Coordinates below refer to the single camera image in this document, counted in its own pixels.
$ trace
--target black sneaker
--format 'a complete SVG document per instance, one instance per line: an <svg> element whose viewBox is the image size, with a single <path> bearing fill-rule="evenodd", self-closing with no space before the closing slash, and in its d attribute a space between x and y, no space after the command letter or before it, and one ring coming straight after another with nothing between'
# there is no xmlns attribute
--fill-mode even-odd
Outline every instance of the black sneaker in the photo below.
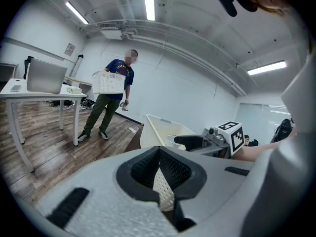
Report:
<svg viewBox="0 0 316 237"><path fill-rule="evenodd" d="M107 136L107 134L106 134L105 132L100 132L100 131L99 131L99 133L100 133L102 139L104 139L104 140L107 140L107 139L108 139L108 136Z"/></svg>
<svg viewBox="0 0 316 237"><path fill-rule="evenodd" d="M81 135L79 135L79 137L78 137L78 142L82 142L82 141L84 141L86 138L88 138L89 136L88 135L86 135L85 133L84 133L84 131L81 133Z"/></svg>

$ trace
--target air vent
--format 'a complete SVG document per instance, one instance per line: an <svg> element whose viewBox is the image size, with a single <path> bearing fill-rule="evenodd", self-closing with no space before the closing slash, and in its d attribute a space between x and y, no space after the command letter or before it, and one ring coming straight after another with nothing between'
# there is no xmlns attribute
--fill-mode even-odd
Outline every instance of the air vent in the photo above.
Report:
<svg viewBox="0 0 316 237"><path fill-rule="evenodd" d="M117 23L100 24L100 28L117 29L118 28L118 24Z"/></svg>

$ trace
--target laptop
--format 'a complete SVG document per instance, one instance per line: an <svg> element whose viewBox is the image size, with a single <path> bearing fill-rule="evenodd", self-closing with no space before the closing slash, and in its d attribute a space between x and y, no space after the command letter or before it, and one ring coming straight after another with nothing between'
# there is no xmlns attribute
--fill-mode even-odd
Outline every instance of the laptop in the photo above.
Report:
<svg viewBox="0 0 316 237"><path fill-rule="evenodd" d="M59 94L67 68L37 59L31 59L28 75L28 91Z"/></svg>

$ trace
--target man's leg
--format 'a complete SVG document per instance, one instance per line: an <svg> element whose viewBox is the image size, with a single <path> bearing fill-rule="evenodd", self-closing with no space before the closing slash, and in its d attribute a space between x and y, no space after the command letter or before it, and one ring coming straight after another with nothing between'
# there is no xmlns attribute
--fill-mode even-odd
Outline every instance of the man's leg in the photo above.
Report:
<svg viewBox="0 0 316 237"><path fill-rule="evenodd" d="M100 126L100 132L105 133L105 131L108 128L108 125L109 125L109 123L114 115L114 112L119 107L119 103L120 103L120 100L118 100L118 99L111 99L110 102L108 103L104 118L102 120L102 124Z"/></svg>
<svg viewBox="0 0 316 237"><path fill-rule="evenodd" d="M100 94L97 98L97 100L94 103L94 106L92 108L92 112L90 116L87 119L87 123L84 126L84 133L87 136L90 136L91 129L93 128L94 124L100 117L101 113L103 112L105 106L111 101L111 99L104 94Z"/></svg>

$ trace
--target white plastic basket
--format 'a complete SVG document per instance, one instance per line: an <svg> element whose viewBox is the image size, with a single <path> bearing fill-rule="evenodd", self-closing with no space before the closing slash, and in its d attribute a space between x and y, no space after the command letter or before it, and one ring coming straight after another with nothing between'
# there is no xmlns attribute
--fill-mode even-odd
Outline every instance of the white plastic basket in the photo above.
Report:
<svg viewBox="0 0 316 237"><path fill-rule="evenodd" d="M147 119L140 137L140 147L167 146L168 136L195 134L182 124L158 118L152 115L146 115Z"/></svg>
<svg viewBox="0 0 316 237"><path fill-rule="evenodd" d="M93 94L124 93L125 76L106 71L97 71L92 75Z"/></svg>

